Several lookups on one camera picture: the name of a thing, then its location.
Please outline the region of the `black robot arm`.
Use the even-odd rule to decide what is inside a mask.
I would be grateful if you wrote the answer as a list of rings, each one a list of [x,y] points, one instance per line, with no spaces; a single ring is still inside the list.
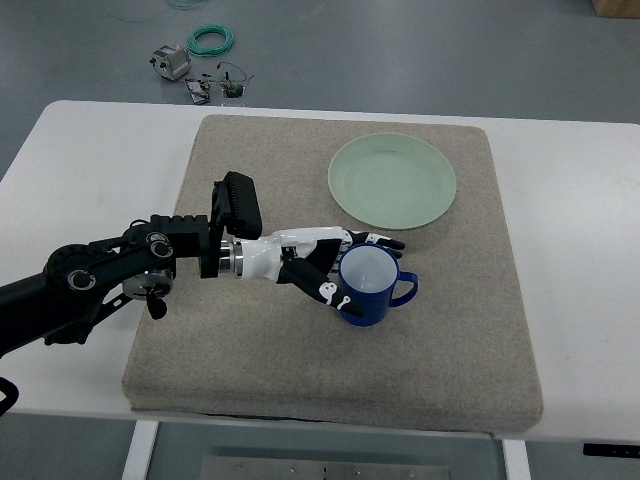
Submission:
[[[254,182],[238,172],[215,182],[210,215],[153,215],[119,237],[56,249],[41,272],[2,287],[2,354],[39,339],[85,343],[97,324],[131,300],[125,293],[107,295],[134,278],[143,282],[142,300],[162,317],[168,290],[154,273],[174,276],[177,259],[195,258],[201,277],[217,277],[227,264],[225,233],[248,239],[262,233]]]

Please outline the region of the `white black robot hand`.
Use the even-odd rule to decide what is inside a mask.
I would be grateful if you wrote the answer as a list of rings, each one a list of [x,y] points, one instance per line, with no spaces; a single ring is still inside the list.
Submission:
[[[378,245],[395,258],[402,257],[405,244],[374,232],[348,230],[340,226],[279,230],[256,240],[235,239],[234,270],[242,279],[269,279],[292,284],[312,299],[342,314],[360,320],[362,302],[330,278],[348,248]]]

